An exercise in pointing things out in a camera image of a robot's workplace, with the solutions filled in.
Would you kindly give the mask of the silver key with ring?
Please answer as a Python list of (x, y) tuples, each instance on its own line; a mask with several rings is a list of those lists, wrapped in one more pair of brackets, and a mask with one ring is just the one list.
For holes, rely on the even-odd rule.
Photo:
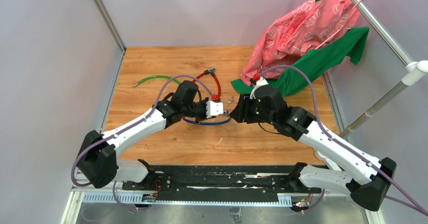
[(230, 97), (230, 98), (228, 99), (227, 106), (230, 106), (230, 104), (231, 104), (233, 101), (234, 101), (234, 96), (232, 96), (232, 97)]

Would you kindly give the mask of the blue cable lock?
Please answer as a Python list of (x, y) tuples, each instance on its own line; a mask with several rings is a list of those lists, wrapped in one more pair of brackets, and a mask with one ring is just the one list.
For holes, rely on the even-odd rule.
[(219, 116), (213, 116), (208, 118), (204, 114), (193, 114), (193, 115), (184, 115), (182, 117), (182, 120), (194, 125), (219, 126), (230, 122), (231, 117), (228, 115), (222, 114)]

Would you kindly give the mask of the red cable lock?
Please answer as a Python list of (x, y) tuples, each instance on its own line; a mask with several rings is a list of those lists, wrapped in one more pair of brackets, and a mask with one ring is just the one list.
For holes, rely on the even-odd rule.
[(212, 66), (193, 70), (190, 75), (203, 82), (212, 92), (215, 99), (220, 99), (223, 96), (223, 89), (219, 76), (217, 75), (216, 69)]

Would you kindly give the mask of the green cable lock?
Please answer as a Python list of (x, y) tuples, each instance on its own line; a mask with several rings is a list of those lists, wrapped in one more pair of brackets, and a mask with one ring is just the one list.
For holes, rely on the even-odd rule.
[(146, 77), (146, 78), (143, 78), (143, 79), (139, 80), (137, 83), (135, 83), (132, 86), (132, 88), (135, 88), (135, 87), (139, 86), (140, 84), (145, 83), (145, 82), (147, 82), (149, 80), (153, 80), (153, 79), (166, 79), (166, 80), (170, 80), (171, 78), (172, 77), (166, 76), (166, 75), (153, 75), (153, 76), (149, 76), (149, 77)]

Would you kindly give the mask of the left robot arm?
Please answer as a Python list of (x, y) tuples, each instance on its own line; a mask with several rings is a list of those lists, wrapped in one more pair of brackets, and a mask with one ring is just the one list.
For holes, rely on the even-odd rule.
[(191, 81), (183, 81), (174, 93), (169, 93), (143, 115), (107, 132), (88, 132), (72, 167), (72, 181), (81, 187), (74, 177), (75, 170), (88, 179), (89, 185), (99, 189), (114, 181), (131, 181), (140, 189), (149, 190), (154, 186), (154, 170), (143, 160), (120, 160), (119, 156), (128, 148), (162, 131), (182, 117), (207, 118), (209, 98), (196, 102), (198, 86)]

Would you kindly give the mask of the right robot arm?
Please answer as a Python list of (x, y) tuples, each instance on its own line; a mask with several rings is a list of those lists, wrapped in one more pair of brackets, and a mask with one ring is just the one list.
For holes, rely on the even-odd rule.
[(313, 114), (298, 106), (287, 106), (279, 90), (263, 85), (251, 94), (241, 94), (230, 114), (238, 123), (268, 123), (279, 134), (312, 147), (336, 163), (341, 170), (328, 170), (306, 163), (295, 164), (289, 188), (321, 188), (351, 197), (359, 206), (378, 211), (391, 186), (397, 164), (389, 157), (373, 157), (328, 130)]

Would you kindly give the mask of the pink patterned garment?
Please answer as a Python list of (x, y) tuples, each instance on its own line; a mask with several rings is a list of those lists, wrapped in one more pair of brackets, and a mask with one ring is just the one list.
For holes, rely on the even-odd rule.
[(350, 15), (353, 6), (351, 0), (309, 0), (302, 3), (268, 27), (277, 28), (281, 37), (277, 50), (303, 56), (319, 46), (350, 17), (344, 28), (322, 47), (335, 41), (356, 24), (360, 11), (356, 7), (355, 13)]

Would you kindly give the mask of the green t-shirt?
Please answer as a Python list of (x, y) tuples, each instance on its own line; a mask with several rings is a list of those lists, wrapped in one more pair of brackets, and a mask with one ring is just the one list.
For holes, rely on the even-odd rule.
[(285, 69), (285, 65), (298, 68), (310, 81), (316, 80), (330, 68), (339, 65), (345, 57), (349, 57), (351, 63), (357, 65), (362, 58), (368, 33), (368, 27), (351, 28), (332, 43), (320, 49), (311, 49), (300, 56), (292, 55), (288, 50), (277, 50), (281, 37), (277, 28), (270, 27), (258, 40), (240, 77), (233, 80), (231, 85), (237, 93), (250, 93), (252, 91), (252, 86), (249, 85), (250, 78), (256, 73), (266, 71), (263, 77), (270, 85), (279, 89), (282, 96), (294, 95), (308, 84), (298, 72)]

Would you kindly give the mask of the pink clothes hanger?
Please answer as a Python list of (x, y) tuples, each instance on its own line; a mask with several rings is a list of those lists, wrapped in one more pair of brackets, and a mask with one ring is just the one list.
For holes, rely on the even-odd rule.
[[(350, 15), (352, 15), (353, 13), (355, 13), (355, 11), (357, 10), (357, 6), (361, 3), (361, 2), (363, 2), (364, 0), (359, 0), (358, 2), (356, 2), (355, 4), (354, 4), (354, 6), (351, 8), (351, 10), (350, 10)], [(345, 26), (345, 24), (347, 23), (347, 21), (349, 20), (349, 18), (347, 18), (346, 20), (344, 20), (344, 22), (343, 22), (343, 24), (342, 24), (342, 26), (339, 28), (339, 29), (337, 29), (332, 35), (330, 35), (327, 39), (325, 39), (319, 46), (317, 46), (315, 49), (319, 49), (320, 47), (322, 47), (324, 44), (326, 44), (327, 42), (329, 42), (331, 39), (333, 39), (334, 38), (334, 36), (337, 34), (337, 33), (339, 33), (340, 32), (340, 30), (342, 29), (342, 28), (344, 28), (344, 26)]]

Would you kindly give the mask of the metal clothes rack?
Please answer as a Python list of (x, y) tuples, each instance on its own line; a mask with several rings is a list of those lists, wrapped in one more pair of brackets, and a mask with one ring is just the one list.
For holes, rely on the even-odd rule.
[(424, 133), (427, 74), (410, 79), (410, 66), (427, 65), (426, 0), (359, 2), (358, 27), (369, 27), (359, 64), (328, 70), (326, 82), (342, 138)]

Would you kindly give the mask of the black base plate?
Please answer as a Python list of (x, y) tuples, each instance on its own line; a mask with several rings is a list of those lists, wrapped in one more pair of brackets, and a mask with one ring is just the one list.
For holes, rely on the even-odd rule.
[(306, 196), (319, 188), (298, 186), (292, 165), (154, 165), (155, 174), (125, 182), (120, 190), (153, 191), (158, 200), (190, 202), (277, 202), (278, 194)]

